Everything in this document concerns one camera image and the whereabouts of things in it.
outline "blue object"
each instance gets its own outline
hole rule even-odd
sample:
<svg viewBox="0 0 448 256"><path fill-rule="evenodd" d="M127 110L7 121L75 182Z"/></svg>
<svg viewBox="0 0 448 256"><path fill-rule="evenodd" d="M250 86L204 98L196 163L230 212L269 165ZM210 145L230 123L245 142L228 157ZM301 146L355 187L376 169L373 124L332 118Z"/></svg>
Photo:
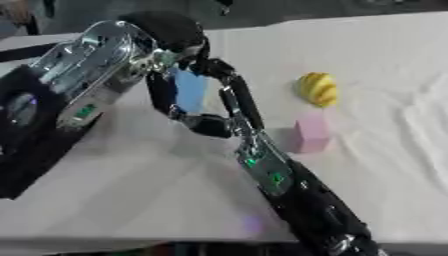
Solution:
<svg viewBox="0 0 448 256"><path fill-rule="evenodd" d="M201 112L206 89L205 77L180 69L173 69L171 72L178 88L177 104L187 112Z"/></svg>

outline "pink cube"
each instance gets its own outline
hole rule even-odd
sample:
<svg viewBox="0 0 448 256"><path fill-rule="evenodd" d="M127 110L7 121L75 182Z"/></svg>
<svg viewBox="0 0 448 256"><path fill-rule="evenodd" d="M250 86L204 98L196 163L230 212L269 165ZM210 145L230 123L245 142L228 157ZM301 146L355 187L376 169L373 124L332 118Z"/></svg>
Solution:
<svg viewBox="0 0 448 256"><path fill-rule="evenodd" d="M330 141L327 124L322 112L301 116L295 125L298 153L320 152Z"/></svg>

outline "white tablecloth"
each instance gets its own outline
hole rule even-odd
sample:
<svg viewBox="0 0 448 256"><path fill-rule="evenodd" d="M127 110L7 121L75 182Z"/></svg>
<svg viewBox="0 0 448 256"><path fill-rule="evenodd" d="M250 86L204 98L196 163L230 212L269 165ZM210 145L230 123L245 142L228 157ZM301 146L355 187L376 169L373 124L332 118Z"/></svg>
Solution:
<svg viewBox="0 0 448 256"><path fill-rule="evenodd" d="M447 244L447 23L448 13L431 13L208 35L214 55L247 79L268 131L284 148L295 118L320 111L297 98L291 83L312 71L334 75L340 104L324 110L331 144L293 158L333 188L377 240ZM10 38L0 49L68 37ZM1 72L16 64L2 64ZM222 109L214 85L204 104L210 112ZM22 197L0 201L0 248L291 240L235 163L235 143L199 137L166 120L139 84Z"/></svg>

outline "table surface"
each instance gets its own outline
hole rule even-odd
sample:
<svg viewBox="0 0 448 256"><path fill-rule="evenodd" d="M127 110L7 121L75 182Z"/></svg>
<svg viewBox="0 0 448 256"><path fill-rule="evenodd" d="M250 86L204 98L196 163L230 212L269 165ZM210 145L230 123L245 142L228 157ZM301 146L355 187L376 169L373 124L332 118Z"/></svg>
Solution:
<svg viewBox="0 0 448 256"><path fill-rule="evenodd" d="M282 148L303 113L291 84L337 79L332 141L302 161L382 242L448 242L448 13L292 21L208 31L213 55L246 78ZM0 49L73 35L10 38ZM6 73L15 63L2 64ZM204 109L222 111L215 82ZM143 84L16 201L0 201L0 244L33 239L291 240L233 157L150 106Z"/></svg>

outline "floor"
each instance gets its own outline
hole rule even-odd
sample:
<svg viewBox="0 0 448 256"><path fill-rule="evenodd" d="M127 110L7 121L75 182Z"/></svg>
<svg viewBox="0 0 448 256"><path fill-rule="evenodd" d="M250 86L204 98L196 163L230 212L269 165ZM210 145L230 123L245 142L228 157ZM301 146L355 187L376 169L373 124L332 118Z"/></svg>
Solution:
<svg viewBox="0 0 448 256"><path fill-rule="evenodd" d="M95 21L138 10L172 10L191 16L207 29L265 26L294 19L380 15L448 10L448 0L235 0L226 17L214 0L56 0L56 17L44 15L42 0L28 0L43 34L80 32ZM0 38L24 35L0 20Z"/></svg>

